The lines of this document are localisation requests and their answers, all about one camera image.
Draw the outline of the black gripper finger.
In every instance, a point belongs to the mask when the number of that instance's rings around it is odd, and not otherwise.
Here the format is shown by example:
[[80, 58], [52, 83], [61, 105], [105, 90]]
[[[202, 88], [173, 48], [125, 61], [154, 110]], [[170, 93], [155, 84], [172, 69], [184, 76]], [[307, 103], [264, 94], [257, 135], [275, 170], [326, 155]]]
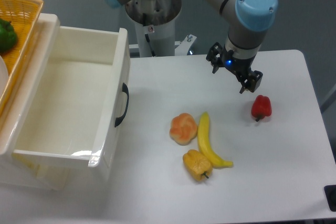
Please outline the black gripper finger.
[[263, 73], [260, 71], [248, 70], [247, 75], [240, 75], [238, 81], [241, 84], [240, 94], [245, 91], [254, 93], [261, 84]]
[[213, 67], [213, 74], [215, 74], [219, 68], [224, 66], [222, 53], [223, 48], [218, 42], [214, 43], [207, 53], [206, 60], [211, 63], [211, 66]]

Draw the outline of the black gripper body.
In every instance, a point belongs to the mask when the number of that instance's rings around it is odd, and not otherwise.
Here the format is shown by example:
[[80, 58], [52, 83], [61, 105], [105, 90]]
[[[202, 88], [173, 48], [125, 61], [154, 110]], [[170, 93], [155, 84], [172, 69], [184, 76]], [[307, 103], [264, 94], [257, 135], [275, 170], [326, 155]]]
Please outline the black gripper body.
[[256, 54], [257, 48], [243, 49], [227, 40], [223, 48], [224, 66], [236, 76], [239, 82], [256, 79], [257, 73], [251, 69]]

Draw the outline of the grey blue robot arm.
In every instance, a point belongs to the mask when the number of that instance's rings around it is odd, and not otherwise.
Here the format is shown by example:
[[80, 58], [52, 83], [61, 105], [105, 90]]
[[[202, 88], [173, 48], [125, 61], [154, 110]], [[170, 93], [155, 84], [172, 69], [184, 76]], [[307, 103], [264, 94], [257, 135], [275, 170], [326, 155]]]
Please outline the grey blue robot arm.
[[[204, 0], [229, 23], [224, 45], [215, 43], [206, 56], [213, 71], [225, 68], [234, 74], [242, 91], [254, 92], [262, 73], [251, 64], [273, 25], [278, 0]], [[133, 21], [142, 57], [175, 54], [175, 20], [182, 0], [105, 0], [112, 8], [124, 7]]]

